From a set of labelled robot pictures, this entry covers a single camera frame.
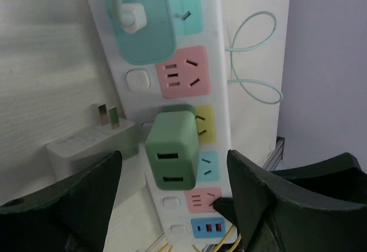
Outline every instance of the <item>pink outlet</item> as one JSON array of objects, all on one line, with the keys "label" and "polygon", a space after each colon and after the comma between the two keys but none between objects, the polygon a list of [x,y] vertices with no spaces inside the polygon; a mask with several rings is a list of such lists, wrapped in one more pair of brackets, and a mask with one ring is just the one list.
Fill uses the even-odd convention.
[{"label": "pink outlet", "polygon": [[173,58],[155,67],[166,99],[210,94],[208,61],[203,46],[177,50]]},{"label": "pink outlet", "polygon": [[190,213],[215,212],[213,202],[222,197],[220,188],[199,188],[185,192]]}]

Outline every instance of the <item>gray wall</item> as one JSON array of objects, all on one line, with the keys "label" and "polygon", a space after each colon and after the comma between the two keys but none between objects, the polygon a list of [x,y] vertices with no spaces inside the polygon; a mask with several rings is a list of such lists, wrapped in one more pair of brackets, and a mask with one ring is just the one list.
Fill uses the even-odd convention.
[{"label": "gray wall", "polygon": [[367,0],[291,0],[280,106],[284,167],[348,151],[367,171]]}]

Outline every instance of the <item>green cube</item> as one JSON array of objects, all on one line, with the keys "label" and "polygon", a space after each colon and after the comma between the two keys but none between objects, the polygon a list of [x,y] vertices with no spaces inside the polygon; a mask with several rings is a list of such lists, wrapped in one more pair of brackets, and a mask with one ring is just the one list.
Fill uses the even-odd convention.
[{"label": "green cube", "polygon": [[192,112],[160,113],[145,149],[158,188],[172,191],[195,187],[200,145]]}]

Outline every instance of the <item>metal prong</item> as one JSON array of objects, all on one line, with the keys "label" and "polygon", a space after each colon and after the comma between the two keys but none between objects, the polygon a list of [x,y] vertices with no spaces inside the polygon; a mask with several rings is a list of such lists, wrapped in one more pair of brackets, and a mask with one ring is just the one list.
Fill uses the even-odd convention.
[{"label": "metal prong", "polygon": [[120,121],[119,121],[119,114],[117,112],[116,106],[111,107],[108,109],[110,113],[110,122],[111,122],[111,128],[116,129],[120,127]]},{"label": "metal prong", "polygon": [[110,120],[108,119],[107,107],[105,104],[98,106],[99,119],[101,121],[101,125],[107,125]]}]

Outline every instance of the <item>table surface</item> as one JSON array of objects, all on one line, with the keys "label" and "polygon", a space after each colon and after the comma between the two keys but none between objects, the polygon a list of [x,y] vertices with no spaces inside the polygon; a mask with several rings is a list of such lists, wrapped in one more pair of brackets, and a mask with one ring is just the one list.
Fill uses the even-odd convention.
[{"label": "table surface", "polygon": [[[279,27],[273,39],[258,50],[236,54],[235,61],[242,78],[280,86],[289,0],[222,3],[227,45],[252,13],[276,14]],[[253,19],[238,46],[253,45],[271,30],[270,18]],[[44,145],[92,124],[91,105],[122,107],[87,0],[0,0],[0,49],[2,204],[55,182]],[[230,78],[229,62],[227,69]],[[276,98],[269,89],[249,89],[265,99]],[[237,84],[229,87],[229,98],[233,148],[262,166],[275,147],[279,106],[255,102]],[[161,234],[145,187],[112,213],[105,251],[144,252]]]}]

